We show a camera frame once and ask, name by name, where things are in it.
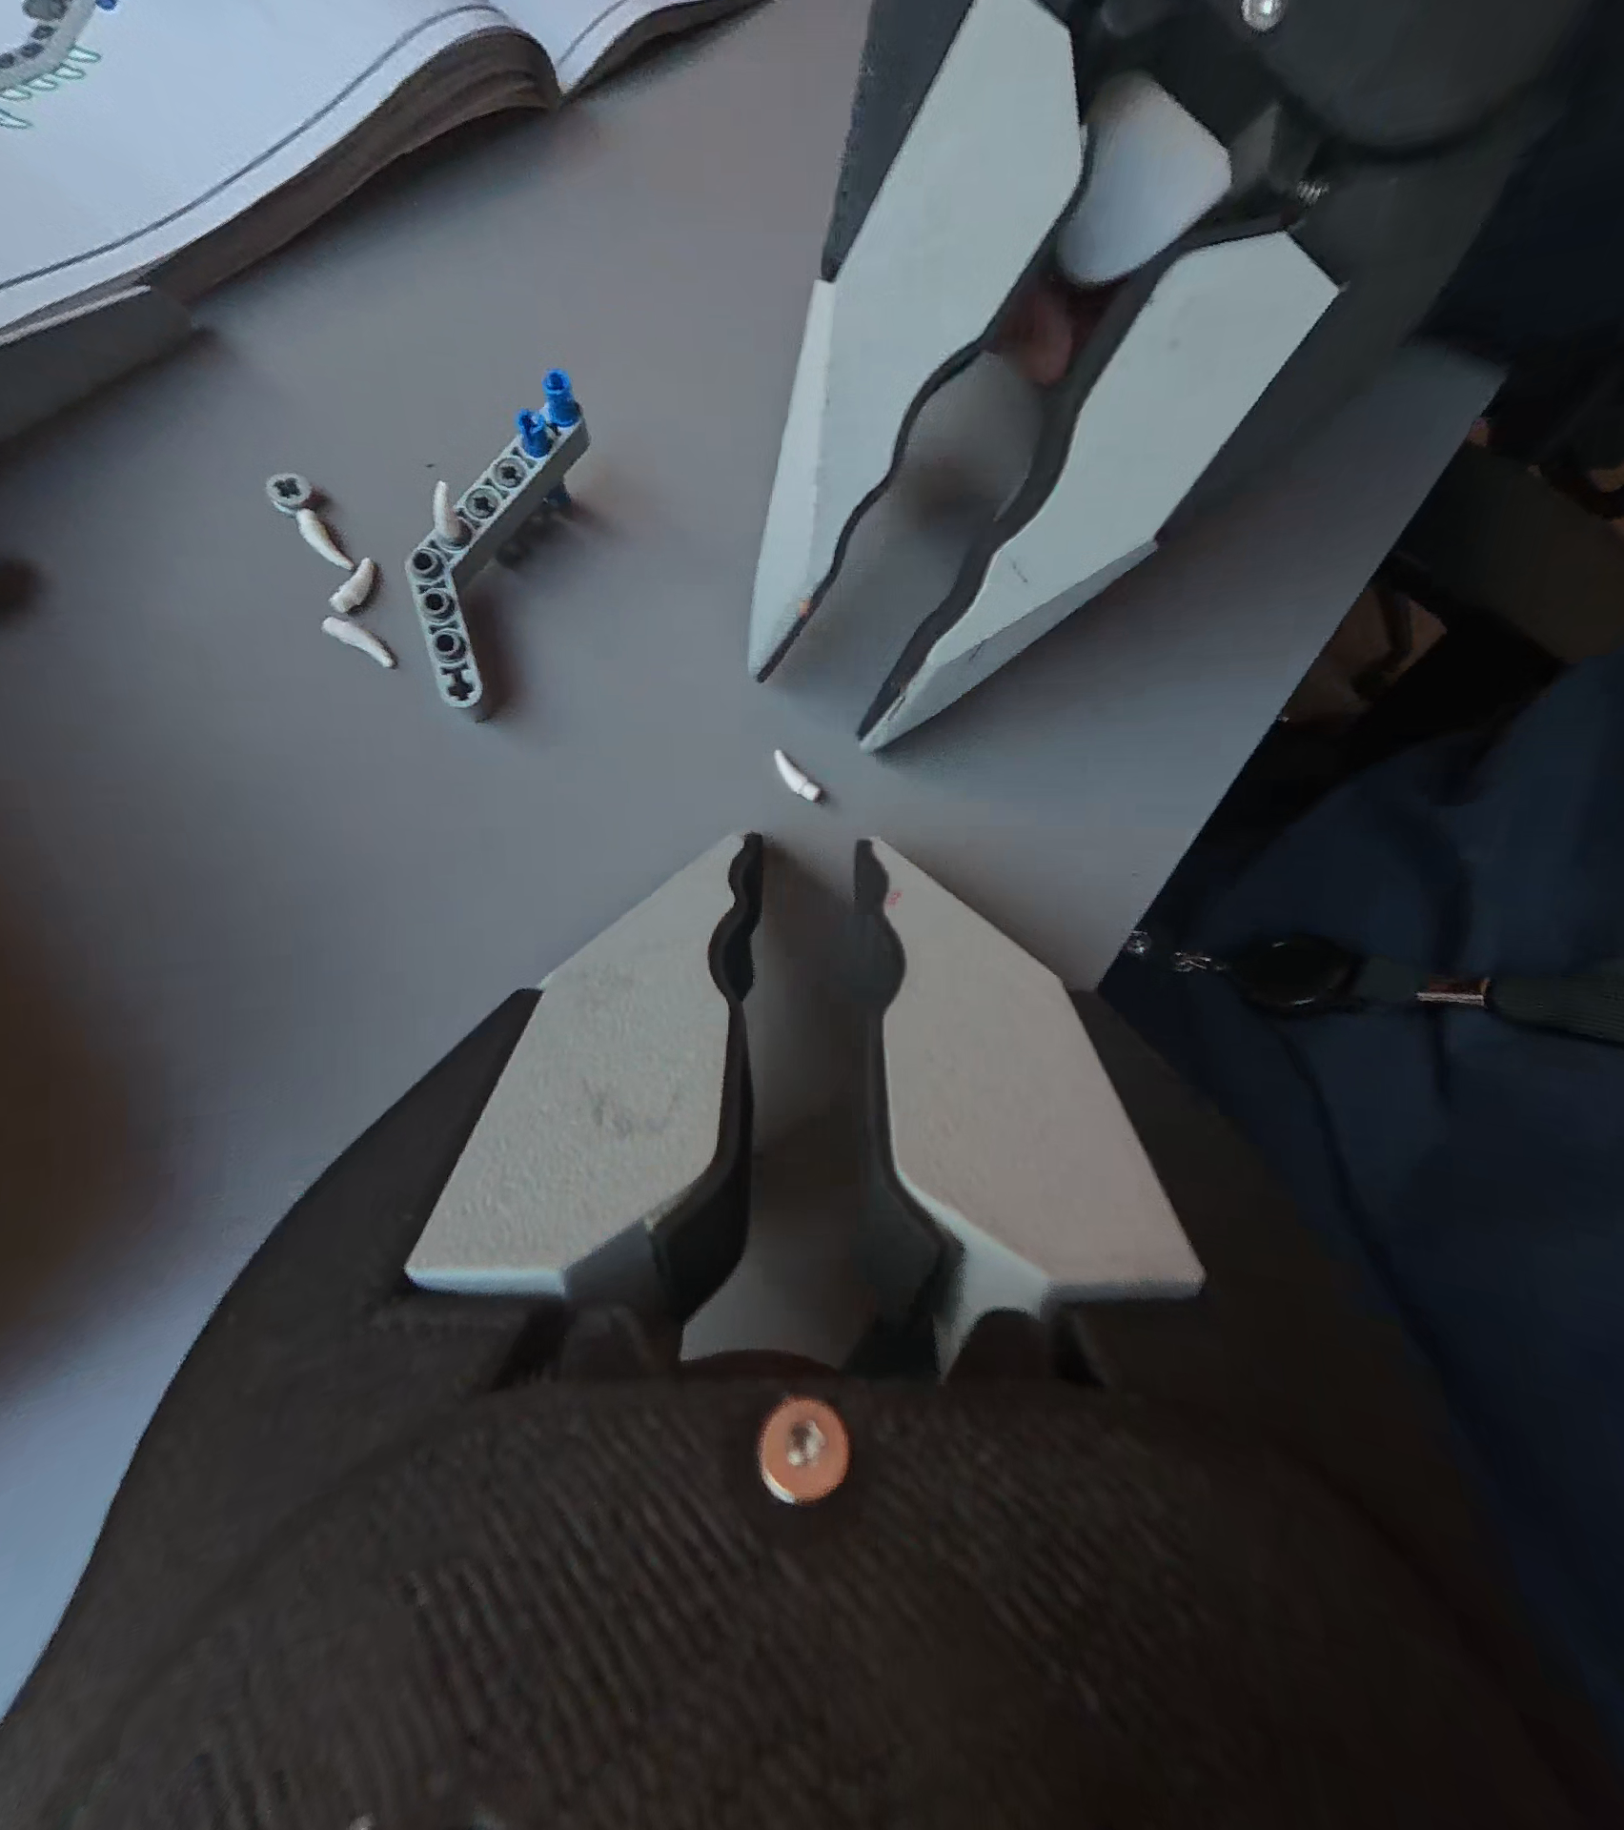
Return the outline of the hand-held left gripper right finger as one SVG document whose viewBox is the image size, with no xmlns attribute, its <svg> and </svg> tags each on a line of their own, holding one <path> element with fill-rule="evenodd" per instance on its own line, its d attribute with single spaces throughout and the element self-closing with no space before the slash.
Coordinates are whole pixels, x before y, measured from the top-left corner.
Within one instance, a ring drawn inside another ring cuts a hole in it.
<svg viewBox="0 0 1624 1830">
<path fill-rule="evenodd" d="M 861 1376 L 943 1378 L 989 1315 L 1183 1301 L 1206 1269 L 1074 994 L 876 836 L 853 846 Z"/>
</svg>

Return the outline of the person's dark blue clothing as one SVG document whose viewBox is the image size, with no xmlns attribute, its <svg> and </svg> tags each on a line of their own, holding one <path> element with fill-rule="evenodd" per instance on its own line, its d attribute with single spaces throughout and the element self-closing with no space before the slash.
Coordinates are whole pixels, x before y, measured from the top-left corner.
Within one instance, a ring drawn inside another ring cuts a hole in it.
<svg viewBox="0 0 1624 1830">
<path fill-rule="evenodd" d="M 1273 1017 L 1252 941 L 1360 953 Z M 1326 789 L 1234 794 L 1101 991 L 1372 1282 L 1624 1751 L 1624 646 Z"/>
</svg>

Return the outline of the lego instruction booklet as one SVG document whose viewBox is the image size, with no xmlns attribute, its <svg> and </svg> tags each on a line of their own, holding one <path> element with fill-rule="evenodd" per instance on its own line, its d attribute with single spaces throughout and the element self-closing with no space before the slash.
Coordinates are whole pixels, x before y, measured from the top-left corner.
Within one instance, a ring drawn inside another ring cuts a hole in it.
<svg viewBox="0 0 1624 1830">
<path fill-rule="evenodd" d="M 550 110 L 741 1 L 0 1 L 0 333 L 199 293 L 466 121 Z"/>
</svg>

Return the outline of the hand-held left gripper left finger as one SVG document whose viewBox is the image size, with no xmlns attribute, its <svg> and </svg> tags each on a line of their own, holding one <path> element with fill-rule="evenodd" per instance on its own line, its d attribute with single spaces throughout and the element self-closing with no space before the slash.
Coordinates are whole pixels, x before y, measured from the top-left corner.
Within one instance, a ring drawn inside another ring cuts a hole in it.
<svg viewBox="0 0 1624 1830">
<path fill-rule="evenodd" d="M 405 1259 L 451 1298 L 684 1326 L 750 1227 L 764 842 L 718 838 L 546 973 Z"/>
</svg>

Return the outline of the grey angled lego beam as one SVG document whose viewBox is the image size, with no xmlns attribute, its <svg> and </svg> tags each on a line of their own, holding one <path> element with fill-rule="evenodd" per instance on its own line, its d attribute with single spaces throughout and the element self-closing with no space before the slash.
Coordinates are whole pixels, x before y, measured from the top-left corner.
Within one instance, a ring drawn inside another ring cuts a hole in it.
<svg viewBox="0 0 1624 1830">
<path fill-rule="evenodd" d="M 461 489 L 447 482 L 464 543 L 449 546 L 434 537 L 428 497 L 428 529 L 405 556 L 405 583 L 432 688 L 445 709 L 468 720 L 483 720 L 491 697 L 464 594 L 487 566 L 522 545 L 537 520 L 571 508 L 569 472 L 590 445 L 569 371 L 548 367 L 541 388 L 539 405 L 516 413 L 510 438 L 483 468 Z"/>
</svg>

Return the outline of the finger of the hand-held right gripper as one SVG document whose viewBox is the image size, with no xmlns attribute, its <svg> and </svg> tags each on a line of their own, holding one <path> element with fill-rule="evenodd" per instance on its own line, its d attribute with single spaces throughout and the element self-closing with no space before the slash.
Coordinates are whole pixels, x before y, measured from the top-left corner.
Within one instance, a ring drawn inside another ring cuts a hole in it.
<svg viewBox="0 0 1624 1830">
<path fill-rule="evenodd" d="M 1027 476 L 868 701 L 861 749 L 935 718 L 1152 556 L 1335 295 L 1290 230 L 1200 232 L 1145 262 L 1044 407 Z"/>
<path fill-rule="evenodd" d="M 828 592 L 918 409 L 989 341 L 1080 179 L 1048 3 L 874 3 L 762 526 L 746 668 Z"/>
</svg>

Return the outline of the black badge reel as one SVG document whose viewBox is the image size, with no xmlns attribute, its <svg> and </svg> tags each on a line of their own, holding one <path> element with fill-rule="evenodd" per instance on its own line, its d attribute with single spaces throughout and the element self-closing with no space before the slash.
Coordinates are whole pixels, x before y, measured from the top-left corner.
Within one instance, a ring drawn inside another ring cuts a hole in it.
<svg viewBox="0 0 1624 1830">
<path fill-rule="evenodd" d="M 1301 1019 L 1356 1004 L 1364 956 L 1316 933 L 1265 935 L 1238 949 L 1227 977 L 1242 1000 L 1273 1017 Z"/>
</svg>

